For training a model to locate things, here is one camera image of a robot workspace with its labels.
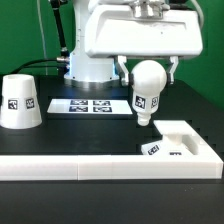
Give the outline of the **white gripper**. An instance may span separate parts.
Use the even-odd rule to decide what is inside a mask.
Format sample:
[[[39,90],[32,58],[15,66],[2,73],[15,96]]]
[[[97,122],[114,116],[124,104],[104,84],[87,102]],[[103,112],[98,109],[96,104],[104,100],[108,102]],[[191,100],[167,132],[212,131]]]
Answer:
[[[129,85],[126,57],[171,56],[166,73],[168,83],[173,84],[179,57],[198,56],[202,49],[195,11],[168,10],[161,19],[135,18],[129,5],[99,5],[85,28],[86,54],[96,58],[116,56],[115,68],[122,86]]]

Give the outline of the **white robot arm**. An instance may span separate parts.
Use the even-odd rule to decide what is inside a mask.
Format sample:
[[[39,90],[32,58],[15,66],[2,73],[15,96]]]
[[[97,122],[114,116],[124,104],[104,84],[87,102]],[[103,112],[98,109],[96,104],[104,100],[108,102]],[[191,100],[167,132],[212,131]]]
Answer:
[[[168,81],[181,59],[203,49],[197,0],[73,0],[75,48],[65,79],[81,87],[130,83],[128,59],[165,59]]]

